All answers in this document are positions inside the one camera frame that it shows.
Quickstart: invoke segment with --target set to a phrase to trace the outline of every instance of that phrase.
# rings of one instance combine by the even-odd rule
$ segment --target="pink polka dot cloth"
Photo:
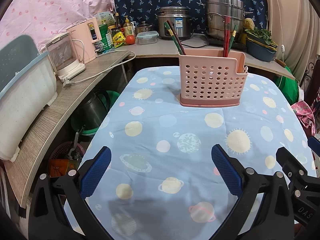
[[[13,0],[0,21],[0,48],[27,34],[40,49],[71,25],[110,9],[110,0]]]

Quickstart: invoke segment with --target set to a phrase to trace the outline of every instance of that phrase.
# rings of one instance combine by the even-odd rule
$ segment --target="pink kettle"
[[[93,25],[96,35],[91,35],[89,25]],[[94,60],[97,56],[97,52],[94,43],[101,41],[101,34],[98,27],[97,19],[90,18],[83,22],[80,22],[67,29],[70,32],[70,36],[73,40],[81,40],[84,43],[84,63],[88,63]],[[82,62],[83,57],[83,47],[79,42],[74,43],[75,50],[79,61]]]

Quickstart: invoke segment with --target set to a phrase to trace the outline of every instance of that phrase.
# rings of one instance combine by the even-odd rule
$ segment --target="green can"
[[[98,55],[106,53],[113,48],[112,37],[108,26],[106,24],[100,25],[99,30],[102,40],[94,43]]]

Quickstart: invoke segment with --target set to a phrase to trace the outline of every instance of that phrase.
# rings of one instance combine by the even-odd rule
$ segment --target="plug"
[[[69,80],[69,79],[66,79],[66,80],[63,82],[63,87],[64,87],[64,88],[71,87],[71,83],[70,83],[70,80]]]

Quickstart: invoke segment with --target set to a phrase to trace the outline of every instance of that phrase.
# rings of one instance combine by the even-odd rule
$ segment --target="table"
[[[119,51],[98,57],[85,64],[85,71],[72,80],[78,81],[100,73],[112,64],[121,62],[129,54],[129,51]],[[64,89],[62,83],[57,81],[56,100],[51,106],[45,107],[29,127],[22,139],[16,161],[4,162],[10,185],[21,207],[26,207],[32,182],[53,139],[79,103],[107,73],[67,89]]]
[[[284,146],[316,176],[299,120],[269,79],[249,73],[234,107],[183,107],[179,93],[179,67],[138,71],[84,155],[83,162],[103,146],[111,149],[111,164],[86,200],[115,240],[209,239],[236,201],[211,159],[217,143],[268,175],[281,170],[275,154]],[[260,201],[261,195],[244,230]],[[68,203],[65,211],[81,232]]]
[[[203,35],[194,35],[191,39],[183,41],[183,44],[187,44],[193,47],[199,47],[206,44],[205,37]],[[157,43],[148,45],[139,45],[137,42],[134,45],[126,46],[126,49],[133,51],[137,58],[144,57],[178,57],[178,50],[171,40],[162,40],[158,38]],[[221,47],[207,46],[204,49],[221,49]],[[245,65],[262,69],[268,72],[272,72],[281,76],[288,77],[295,80],[295,77],[289,73],[285,68],[281,67],[274,60],[271,62],[264,62],[252,57],[250,54],[245,54]]]

